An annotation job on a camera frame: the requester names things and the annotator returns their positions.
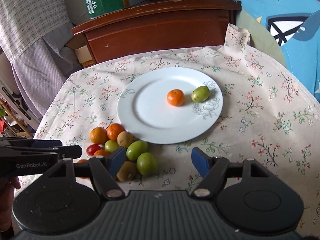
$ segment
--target wooden cabinet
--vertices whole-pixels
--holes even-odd
[[[222,45],[235,0],[154,0],[72,29],[84,34],[96,63],[160,49]]]

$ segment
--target wooden tabletop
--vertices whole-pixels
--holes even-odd
[[[149,0],[87,21],[74,27],[72,32],[77,35],[130,18],[191,9],[241,10],[241,2],[237,0]]]

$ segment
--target green fabric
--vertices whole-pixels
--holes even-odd
[[[250,46],[273,57],[276,61],[286,67],[280,46],[268,30],[262,26],[249,13],[242,9],[236,16],[236,25],[246,28],[250,33]]]

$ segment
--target screw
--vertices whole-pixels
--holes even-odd
[[[122,196],[122,191],[119,189],[110,189],[107,191],[107,196],[111,198],[117,198]]]
[[[210,191],[206,188],[198,188],[193,192],[193,194],[197,197],[206,197],[210,195]]]

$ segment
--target ribbed black surface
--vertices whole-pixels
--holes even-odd
[[[61,236],[23,231],[17,240],[298,240],[281,236],[250,236],[224,223],[209,202],[191,199],[186,191],[132,191],[108,202],[89,225]]]

